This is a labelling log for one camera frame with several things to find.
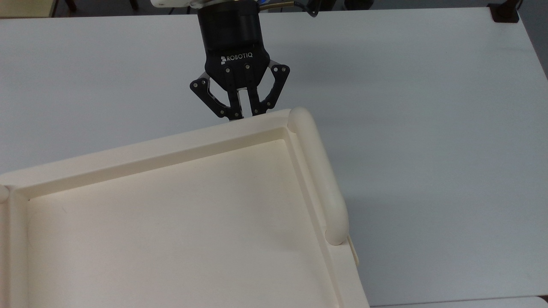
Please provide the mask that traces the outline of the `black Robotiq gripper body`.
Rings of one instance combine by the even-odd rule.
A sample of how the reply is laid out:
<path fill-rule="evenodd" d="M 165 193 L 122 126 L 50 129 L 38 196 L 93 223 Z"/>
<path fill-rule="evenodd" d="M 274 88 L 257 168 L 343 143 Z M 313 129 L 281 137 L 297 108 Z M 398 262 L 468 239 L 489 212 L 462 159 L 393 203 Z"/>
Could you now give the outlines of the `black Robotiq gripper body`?
<path fill-rule="evenodd" d="M 231 0 L 197 11 L 205 72 L 224 90 L 257 87 L 270 64 L 254 0 Z"/>

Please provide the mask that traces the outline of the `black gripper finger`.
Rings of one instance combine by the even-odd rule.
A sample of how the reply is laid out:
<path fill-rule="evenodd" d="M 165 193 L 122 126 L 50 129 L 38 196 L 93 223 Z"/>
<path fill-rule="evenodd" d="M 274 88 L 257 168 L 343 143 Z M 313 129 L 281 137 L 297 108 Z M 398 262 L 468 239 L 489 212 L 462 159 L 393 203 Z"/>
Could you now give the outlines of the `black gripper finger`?
<path fill-rule="evenodd" d="M 221 103 L 211 93 L 211 77 L 206 72 L 190 83 L 190 89 L 217 117 L 227 118 L 229 121 L 243 119 L 238 90 L 227 91 L 229 105 Z"/>
<path fill-rule="evenodd" d="M 268 68 L 274 76 L 274 83 L 266 98 L 260 100 L 258 94 L 259 82 L 255 80 L 253 66 L 251 64 L 245 65 L 245 81 L 253 116 L 265 114 L 275 107 L 290 73 L 289 66 L 282 64 L 269 64 Z"/>

